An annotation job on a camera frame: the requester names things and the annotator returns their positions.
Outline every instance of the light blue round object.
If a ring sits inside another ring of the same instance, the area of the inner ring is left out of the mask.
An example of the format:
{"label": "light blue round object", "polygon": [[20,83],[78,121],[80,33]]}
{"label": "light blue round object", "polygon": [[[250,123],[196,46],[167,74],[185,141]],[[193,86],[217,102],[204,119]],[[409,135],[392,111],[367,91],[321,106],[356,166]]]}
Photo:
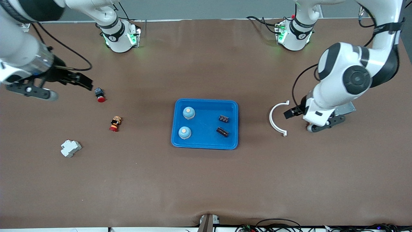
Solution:
{"label": "light blue round object", "polygon": [[180,129],[179,129],[179,136],[180,136],[180,138],[182,138],[182,139],[188,139],[190,136],[192,135],[192,131],[190,130],[190,128],[189,127],[187,127],[187,126],[182,126]]}
{"label": "light blue round object", "polygon": [[195,114],[196,114],[196,112],[191,107],[186,107],[183,110],[183,117],[185,117],[186,119],[192,119]]}

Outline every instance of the blue tray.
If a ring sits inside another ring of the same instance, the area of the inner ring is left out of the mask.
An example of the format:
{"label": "blue tray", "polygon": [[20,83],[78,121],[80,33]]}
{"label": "blue tray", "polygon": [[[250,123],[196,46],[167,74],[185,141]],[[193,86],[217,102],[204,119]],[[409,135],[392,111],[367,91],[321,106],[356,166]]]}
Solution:
{"label": "blue tray", "polygon": [[[192,107],[195,116],[191,120],[183,117],[183,110]],[[229,117],[229,122],[219,121],[219,116]],[[172,144],[175,147],[233,150],[237,147],[239,107],[230,100],[181,98],[176,101],[172,128]],[[188,139],[179,137],[179,129],[187,126],[192,131]],[[228,137],[216,132],[221,127],[229,132]]]}

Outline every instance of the orange and black toy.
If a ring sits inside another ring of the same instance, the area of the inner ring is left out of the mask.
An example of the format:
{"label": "orange and black toy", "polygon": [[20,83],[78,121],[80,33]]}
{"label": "orange and black toy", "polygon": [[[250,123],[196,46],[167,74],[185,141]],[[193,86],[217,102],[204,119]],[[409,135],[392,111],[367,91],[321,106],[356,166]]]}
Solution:
{"label": "orange and black toy", "polygon": [[115,116],[111,122],[111,126],[109,128],[109,130],[117,132],[117,127],[122,123],[122,118],[120,118],[119,116]]}

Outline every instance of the table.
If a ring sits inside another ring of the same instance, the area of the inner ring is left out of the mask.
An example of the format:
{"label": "table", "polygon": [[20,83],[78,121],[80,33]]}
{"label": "table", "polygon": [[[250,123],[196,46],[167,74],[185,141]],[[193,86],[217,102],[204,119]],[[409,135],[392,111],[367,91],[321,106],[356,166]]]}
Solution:
{"label": "table", "polygon": [[[337,41],[363,45],[356,19],[319,20],[298,52],[247,20],[140,23],[141,47],[111,52],[93,24],[46,28],[93,63],[85,74],[106,92],[98,103],[78,86],[48,83],[56,102],[0,90],[0,227],[191,226],[288,218],[302,225],[412,224],[412,66],[400,44],[397,76],[357,99],[344,124],[311,134],[301,117],[275,122],[296,76]],[[68,66],[76,55],[44,36]],[[316,85],[309,71],[298,99]],[[180,98],[239,104],[233,151],[172,146]],[[109,130],[123,117],[119,132]],[[60,153],[66,139],[83,149]]]}

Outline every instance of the gray floor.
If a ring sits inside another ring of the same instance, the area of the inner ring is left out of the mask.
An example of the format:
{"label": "gray floor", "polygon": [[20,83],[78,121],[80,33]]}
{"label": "gray floor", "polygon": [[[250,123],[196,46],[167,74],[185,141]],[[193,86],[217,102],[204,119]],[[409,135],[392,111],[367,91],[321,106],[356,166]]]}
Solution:
{"label": "gray floor", "polygon": [[[140,20],[164,19],[228,19],[245,18],[247,16],[281,18],[294,13],[292,0],[122,0],[129,18]],[[325,18],[358,17],[359,5],[354,0],[347,0],[338,5],[322,6]],[[404,11],[405,17],[412,15],[412,6]],[[120,9],[120,17],[125,15]],[[90,21],[80,12],[66,9],[61,21]],[[402,40],[409,58],[412,57],[412,24],[406,21]]]}

